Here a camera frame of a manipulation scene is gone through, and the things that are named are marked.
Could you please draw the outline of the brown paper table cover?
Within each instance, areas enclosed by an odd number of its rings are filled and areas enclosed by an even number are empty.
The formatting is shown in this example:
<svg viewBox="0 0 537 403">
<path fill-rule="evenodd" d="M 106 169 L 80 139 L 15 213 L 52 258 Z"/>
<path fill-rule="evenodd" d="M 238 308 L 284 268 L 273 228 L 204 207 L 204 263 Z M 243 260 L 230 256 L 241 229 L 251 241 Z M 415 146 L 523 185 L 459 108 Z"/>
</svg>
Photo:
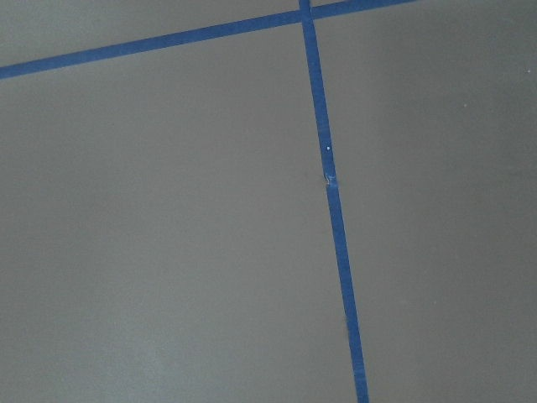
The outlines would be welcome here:
<svg viewBox="0 0 537 403">
<path fill-rule="evenodd" d="M 533 1 L 4 1 L 4 402 L 533 402 Z"/>
</svg>

